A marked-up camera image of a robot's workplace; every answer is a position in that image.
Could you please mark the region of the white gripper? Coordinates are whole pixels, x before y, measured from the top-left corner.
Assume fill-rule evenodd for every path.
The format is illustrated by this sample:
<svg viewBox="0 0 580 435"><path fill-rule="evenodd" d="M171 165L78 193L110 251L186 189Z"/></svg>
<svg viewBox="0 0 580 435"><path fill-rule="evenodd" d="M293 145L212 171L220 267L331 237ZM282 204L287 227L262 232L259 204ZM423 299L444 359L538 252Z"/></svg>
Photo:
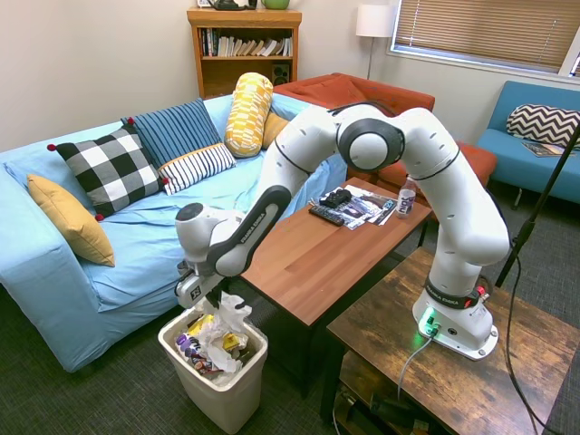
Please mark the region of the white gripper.
<svg viewBox="0 0 580 435"><path fill-rule="evenodd" d="M175 296L183 308L195 306L203 297L212 307L221 304L223 288L218 284L217 275L196 275L193 271L183 274L175 286Z"/></svg>

